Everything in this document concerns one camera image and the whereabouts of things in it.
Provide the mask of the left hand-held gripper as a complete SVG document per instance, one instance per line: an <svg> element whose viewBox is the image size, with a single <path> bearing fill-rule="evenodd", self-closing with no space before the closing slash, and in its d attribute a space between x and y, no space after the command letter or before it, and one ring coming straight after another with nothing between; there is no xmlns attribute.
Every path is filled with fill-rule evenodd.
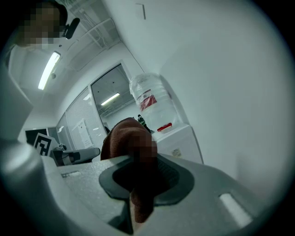
<svg viewBox="0 0 295 236"><path fill-rule="evenodd" d="M41 133L35 138L34 148L41 156L52 158L56 166L88 163L100 155L100 149L97 147L66 150L64 144L58 144L53 137Z"/></svg>

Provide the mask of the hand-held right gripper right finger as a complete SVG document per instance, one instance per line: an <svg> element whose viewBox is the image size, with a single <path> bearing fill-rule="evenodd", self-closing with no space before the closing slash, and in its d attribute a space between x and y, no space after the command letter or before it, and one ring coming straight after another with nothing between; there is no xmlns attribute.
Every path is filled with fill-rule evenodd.
<svg viewBox="0 0 295 236"><path fill-rule="evenodd" d="M253 236L261 234L274 207L263 204L252 192L224 172L168 155L159 159L174 169L181 168L193 177L158 195L174 199L175 204L155 204L152 214L135 231L136 236Z"/></svg>

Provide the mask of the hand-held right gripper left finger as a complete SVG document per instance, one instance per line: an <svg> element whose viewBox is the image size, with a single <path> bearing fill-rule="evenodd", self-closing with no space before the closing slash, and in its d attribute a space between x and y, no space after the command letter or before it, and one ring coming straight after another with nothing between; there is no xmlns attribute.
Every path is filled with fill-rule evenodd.
<svg viewBox="0 0 295 236"><path fill-rule="evenodd" d="M129 203L111 198L99 183L109 161L57 167L43 159L47 183L69 235L132 235Z"/></svg>

